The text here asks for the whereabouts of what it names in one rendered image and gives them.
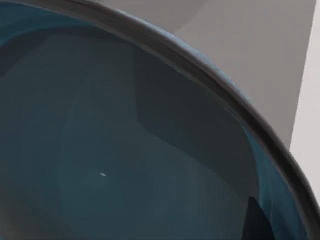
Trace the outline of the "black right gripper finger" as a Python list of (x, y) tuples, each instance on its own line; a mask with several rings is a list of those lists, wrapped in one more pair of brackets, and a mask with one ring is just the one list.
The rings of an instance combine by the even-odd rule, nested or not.
[(271, 223), (254, 197), (248, 199), (245, 240), (275, 240)]

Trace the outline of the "blue bowl with dark rim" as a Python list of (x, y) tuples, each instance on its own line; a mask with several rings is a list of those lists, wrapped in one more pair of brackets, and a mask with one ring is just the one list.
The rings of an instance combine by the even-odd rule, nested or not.
[(270, 125), (174, 35), (92, 0), (0, 0), (0, 240), (320, 240)]

